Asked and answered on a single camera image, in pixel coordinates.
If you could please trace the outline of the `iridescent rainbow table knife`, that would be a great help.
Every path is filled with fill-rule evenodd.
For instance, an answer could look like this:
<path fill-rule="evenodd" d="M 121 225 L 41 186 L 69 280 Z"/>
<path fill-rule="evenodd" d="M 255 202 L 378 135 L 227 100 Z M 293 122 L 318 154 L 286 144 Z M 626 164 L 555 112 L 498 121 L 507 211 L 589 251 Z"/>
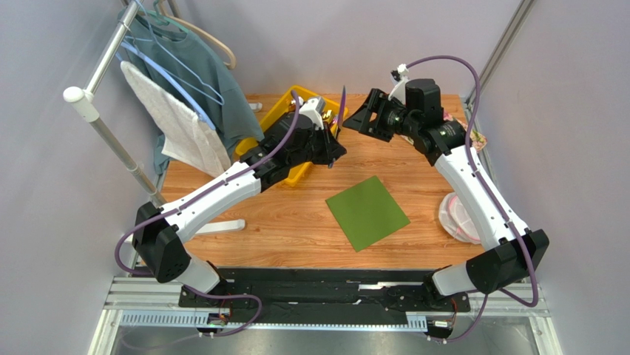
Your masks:
<path fill-rule="evenodd" d="M 337 132 L 340 132 L 341 127 L 342 127 L 342 121 L 344 118 L 344 112 L 345 112 L 345 106 L 346 106 L 346 86 L 342 87 L 342 94 L 341 94 L 341 98 L 340 98 L 340 104 L 339 104 L 339 111 L 338 114 L 334 120 L 334 123 L 336 124 L 337 127 Z"/>

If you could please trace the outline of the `green paper napkin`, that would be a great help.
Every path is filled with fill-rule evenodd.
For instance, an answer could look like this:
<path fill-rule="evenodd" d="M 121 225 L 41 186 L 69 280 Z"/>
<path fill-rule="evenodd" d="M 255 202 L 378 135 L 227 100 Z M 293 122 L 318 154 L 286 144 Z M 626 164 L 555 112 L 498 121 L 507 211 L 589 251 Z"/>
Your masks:
<path fill-rule="evenodd" d="M 357 252 L 410 224 L 377 176 L 329 197 L 326 203 Z"/>

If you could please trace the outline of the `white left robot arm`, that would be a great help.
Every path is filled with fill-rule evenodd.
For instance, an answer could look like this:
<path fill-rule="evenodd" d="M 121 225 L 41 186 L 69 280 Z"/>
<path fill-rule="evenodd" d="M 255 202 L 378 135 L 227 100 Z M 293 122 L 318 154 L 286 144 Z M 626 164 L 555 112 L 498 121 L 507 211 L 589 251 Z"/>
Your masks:
<path fill-rule="evenodd" d="M 176 280 L 204 293 L 220 276 L 210 263 L 187 252 L 184 245 L 211 220 L 238 203 L 283 181 L 303 163 L 330 165 L 347 152 L 327 128 L 317 129 L 304 115 L 297 125 L 285 118 L 221 176 L 177 203 L 138 208 L 132 247 L 159 283 Z"/>

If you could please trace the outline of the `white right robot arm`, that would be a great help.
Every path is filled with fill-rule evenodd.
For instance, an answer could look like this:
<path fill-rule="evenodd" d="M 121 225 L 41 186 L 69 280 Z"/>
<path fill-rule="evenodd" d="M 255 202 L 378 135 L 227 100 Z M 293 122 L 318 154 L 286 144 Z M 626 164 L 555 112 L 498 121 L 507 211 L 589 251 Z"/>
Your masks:
<path fill-rule="evenodd" d="M 423 296 L 428 304 L 466 291 L 488 295 L 535 277 L 549 238 L 541 229 L 531 230 L 492 185 L 469 133 L 458 121 L 444 118 L 441 91 L 433 79 L 400 81 L 391 94 L 372 89 L 343 126 L 386 142 L 394 135 L 410 138 L 472 219 L 484 252 L 426 275 Z"/>

